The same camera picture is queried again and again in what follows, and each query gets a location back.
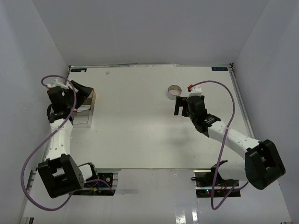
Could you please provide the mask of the pink capped white marker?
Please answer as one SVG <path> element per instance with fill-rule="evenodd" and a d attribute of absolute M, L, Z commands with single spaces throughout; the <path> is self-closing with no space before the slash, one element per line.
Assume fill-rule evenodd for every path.
<path fill-rule="evenodd" d="M 78 108 L 74 110 L 74 112 L 76 113 L 85 112 L 85 111 L 90 111 L 90 108 Z"/>

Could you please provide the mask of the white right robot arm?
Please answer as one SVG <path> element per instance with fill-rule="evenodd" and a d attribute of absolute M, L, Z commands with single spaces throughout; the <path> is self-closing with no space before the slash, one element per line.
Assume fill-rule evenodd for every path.
<path fill-rule="evenodd" d="M 263 190 L 286 173 L 275 144 L 270 140 L 256 140 L 228 129 L 220 118 L 209 114 L 204 96 L 176 97 L 174 115 L 182 107 L 182 115 L 189 117 L 195 129 L 208 138 L 224 143 L 237 153 L 243 163 L 230 165 L 222 160 L 211 167 L 211 181 L 222 186 L 227 180 L 247 181 L 258 190 Z"/>

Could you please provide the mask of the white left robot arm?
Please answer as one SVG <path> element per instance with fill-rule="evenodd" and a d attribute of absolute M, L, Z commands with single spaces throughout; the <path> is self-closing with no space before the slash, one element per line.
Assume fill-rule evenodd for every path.
<path fill-rule="evenodd" d="M 53 135 L 37 170 L 51 198 L 98 183 L 99 175 L 91 162 L 77 165 L 71 157 L 71 133 L 76 127 L 91 127 L 96 93 L 75 81 L 64 84 L 55 79 L 47 85 L 51 104 L 47 109 Z"/>

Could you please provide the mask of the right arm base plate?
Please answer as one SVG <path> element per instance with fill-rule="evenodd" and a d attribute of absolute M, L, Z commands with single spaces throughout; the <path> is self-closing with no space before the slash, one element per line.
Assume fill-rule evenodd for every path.
<path fill-rule="evenodd" d="M 213 173 L 211 171 L 195 171 L 191 178 L 195 182 L 197 198 L 210 198 L 212 193 Z M 233 187 L 237 180 L 223 180 L 217 177 L 214 197 L 223 198 Z"/>

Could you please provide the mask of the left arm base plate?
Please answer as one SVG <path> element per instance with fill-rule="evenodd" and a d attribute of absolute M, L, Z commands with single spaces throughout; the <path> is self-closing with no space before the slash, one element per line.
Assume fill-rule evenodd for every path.
<path fill-rule="evenodd" d="M 69 193 L 69 195 L 113 196 L 115 192 L 114 174 L 112 172 L 96 172 L 95 175 L 85 181 L 82 189 Z"/>

